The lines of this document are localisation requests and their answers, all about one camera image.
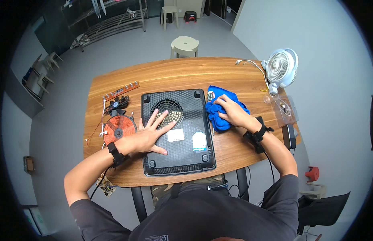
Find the gray floor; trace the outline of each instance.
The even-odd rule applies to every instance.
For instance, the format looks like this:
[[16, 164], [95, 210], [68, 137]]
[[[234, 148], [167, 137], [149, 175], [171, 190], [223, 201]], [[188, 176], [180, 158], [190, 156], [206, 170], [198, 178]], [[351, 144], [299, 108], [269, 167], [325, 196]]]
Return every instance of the gray floor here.
[[235, 22], [236, 15], [237, 14], [234, 11], [231, 11], [230, 13], [227, 12], [227, 14], [225, 16], [225, 21], [232, 26], [233, 23]]
[[[145, 21], [146, 32], [135, 29], [89, 45], [83, 53], [74, 49], [62, 54], [64, 61], [58, 62], [60, 69], [51, 75], [55, 84], [48, 86], [50, 94], [42, 99], [45, 109], [32, 120], [30, 155], [35, 159], [36, 170], [32, 176], [35, 196], [47, 228], [58, 240], [82, 240], [67, 205], [63, 178], [83, 160], [84, 114], [95, 76], [135, 64], [169, 59], [170, 43], [180, 35], [200, 41], [199, 56], [256, 59], [230, 33], [231, 27], [214, 16], [204, 16], [196, 24], [180, 21], [179, 29], [175, 23], [168, 24], [166, 32], [160, 27], [159, 18]], [[304, 144], [301, 145], [295, 153], [295, 157], [303, 157], [298, 161], [300, 172], [308, 166]], [[266, 160], [250, 168], [250, 202], [257, 203], [272, 184], [271, 171]], [[232, 184], [237, 183], [235, 172], [226, 174], [226, 178]], [[147, 211], [151, 213], [154, 209], [149, 188], [144, 188], [144, 198]], [[139, 224], [130, 189], [117, 189], [111, 197], [98, 191], [93, 201], [111, 211], [126, 228], [132, 230]]]

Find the white desk fan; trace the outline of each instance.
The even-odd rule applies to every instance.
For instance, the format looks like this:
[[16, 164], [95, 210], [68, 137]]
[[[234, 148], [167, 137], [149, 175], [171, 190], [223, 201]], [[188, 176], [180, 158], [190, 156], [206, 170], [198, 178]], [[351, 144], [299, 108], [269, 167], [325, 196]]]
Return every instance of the white desk fan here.
[[270, 55], [268, 61], [263, 60], [261, 65], [270, 82], [269, 93], [277, 94], [278, 87], [284, 89], [294, 83], [298, 68], [298, 56], [292, 49], [278, 49]]

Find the blue towel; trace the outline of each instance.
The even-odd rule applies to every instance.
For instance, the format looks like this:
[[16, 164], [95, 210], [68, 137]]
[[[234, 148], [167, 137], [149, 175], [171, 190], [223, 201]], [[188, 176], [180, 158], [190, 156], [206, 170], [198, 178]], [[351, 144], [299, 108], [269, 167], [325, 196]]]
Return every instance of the blue towel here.
[[218, 116], [218, 112], [221, 112], [223, 114], [226, 114], [226, 112], [221, 105], [213, 104], [213, 102], [217, 99], [217, 97], [220, 97], [223, 94], [226, 94], [231, 100], [239, 104], [244, 109], [244, 111], [249, 114], [249, 110], [247, 109], [246, 105], [238, 101], [235, 93], [232, 93], [226, 89], [222, 89], [222, 88], [212, 86], [212, 85], [208, 87], [208, 91], [213, 91], [215, 93], [215, 97], [212, 100], [212, 102], [208, 102], [207, 104], [205, 104], [205, 109], [207, 110], [209, 114], [208, 118], [212, 121], [212, 126], [215, 131], [221, 132], [231, 127], [231, 124], [229, 122], [227, 122], [226, 120]]

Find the wrist strap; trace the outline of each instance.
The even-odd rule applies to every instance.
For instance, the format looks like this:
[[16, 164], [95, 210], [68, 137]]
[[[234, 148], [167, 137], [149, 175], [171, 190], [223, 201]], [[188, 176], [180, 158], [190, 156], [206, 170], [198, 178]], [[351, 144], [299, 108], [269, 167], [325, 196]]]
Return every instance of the wrist strap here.
[[121, 165], [123, 162], [130, 158], [129, 155], [124, 156], [122, 153], [119, 153], [119, 151], [115, 147], [114, 142], [110, 142], [107, 145], [107, 148], [109, 149], [109, 153], [111, 153], [114, 157], [114, 164], [112, 165], [112, 167], [114, 168]]
[[262, 123], [262, 126], [258, 132], [251, 133], [250, 131], [247, 131], [243, 135], [243, 137], [246, 138], [248, 142], [250, 142], [255, 147], [255, 151], [258, 154], [265, 152], [260, 142], [263, 140], [263, 135], [266, 131], [273, 132], [274, 129], [272, 129], [272, 127], [266, 127]]

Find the dark t-shirt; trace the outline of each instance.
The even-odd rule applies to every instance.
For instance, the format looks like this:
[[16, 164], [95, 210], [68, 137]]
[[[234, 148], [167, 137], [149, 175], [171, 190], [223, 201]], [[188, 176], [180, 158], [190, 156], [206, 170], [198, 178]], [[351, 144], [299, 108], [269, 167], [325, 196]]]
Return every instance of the dark t-shirt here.
[[70, 209], [86, 241], [89, 240], [290, 240], [298, 228], [298, 178], [286, 175], [265, 193], [261, 207], [215, 190], [180, 192], [149, 215], [132, 232], [110, 212], [82, 199]]

